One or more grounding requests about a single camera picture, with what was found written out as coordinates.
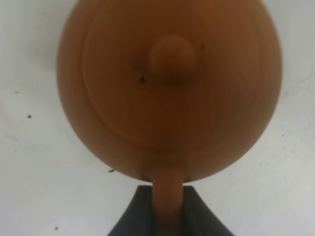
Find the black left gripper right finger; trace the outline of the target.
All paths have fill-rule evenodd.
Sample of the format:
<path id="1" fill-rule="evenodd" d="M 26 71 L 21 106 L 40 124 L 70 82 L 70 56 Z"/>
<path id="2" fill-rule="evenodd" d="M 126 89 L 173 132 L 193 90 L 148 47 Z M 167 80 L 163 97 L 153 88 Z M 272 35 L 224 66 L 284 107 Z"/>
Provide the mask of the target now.
<path id="1" fill-rule="evenodd" d="M 192 186 L 184 186 L 183 236 L 234 236 L 212 213 Z"/>

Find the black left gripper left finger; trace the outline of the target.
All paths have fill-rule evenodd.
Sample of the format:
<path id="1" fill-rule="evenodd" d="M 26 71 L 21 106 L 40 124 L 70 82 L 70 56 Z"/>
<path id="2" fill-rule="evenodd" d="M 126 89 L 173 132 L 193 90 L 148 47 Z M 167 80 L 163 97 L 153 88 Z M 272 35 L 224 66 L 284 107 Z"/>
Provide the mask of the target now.
<path id="1" fill-rule="evenodd" d="M 154 236 L 155 223 L 152 187 L 140 185 L 109 236 Z"/>

